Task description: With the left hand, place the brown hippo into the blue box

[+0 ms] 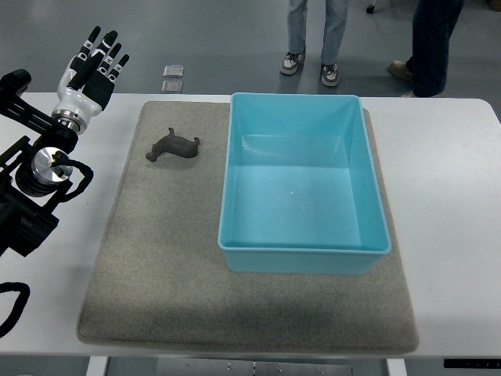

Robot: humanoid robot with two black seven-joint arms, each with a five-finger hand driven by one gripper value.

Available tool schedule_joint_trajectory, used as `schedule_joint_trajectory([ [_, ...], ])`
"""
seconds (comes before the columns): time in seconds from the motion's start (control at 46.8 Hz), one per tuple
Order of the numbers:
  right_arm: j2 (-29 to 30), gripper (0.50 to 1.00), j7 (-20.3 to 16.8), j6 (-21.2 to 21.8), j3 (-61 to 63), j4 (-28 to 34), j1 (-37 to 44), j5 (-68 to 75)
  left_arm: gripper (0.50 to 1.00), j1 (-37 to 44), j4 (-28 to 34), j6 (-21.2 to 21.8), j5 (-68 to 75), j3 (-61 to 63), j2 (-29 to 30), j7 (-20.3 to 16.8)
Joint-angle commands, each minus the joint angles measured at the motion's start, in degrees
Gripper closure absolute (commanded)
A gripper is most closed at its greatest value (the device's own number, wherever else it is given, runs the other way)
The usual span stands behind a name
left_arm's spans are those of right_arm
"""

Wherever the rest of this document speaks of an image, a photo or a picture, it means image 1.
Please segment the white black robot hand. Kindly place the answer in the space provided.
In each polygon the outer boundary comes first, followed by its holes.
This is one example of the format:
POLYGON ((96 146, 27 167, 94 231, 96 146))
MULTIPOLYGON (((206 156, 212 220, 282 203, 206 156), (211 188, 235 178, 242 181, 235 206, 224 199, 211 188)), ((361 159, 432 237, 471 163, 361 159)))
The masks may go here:
POLYGON ((101 28, 95 27, 68 63, 57 89, 59 102, 52 111, 52 118, 78 135, 105 110, 116 80, 129 60, 127 54, 117 58, 121 44, 116 31, 99 40, 100 32, 101 28))

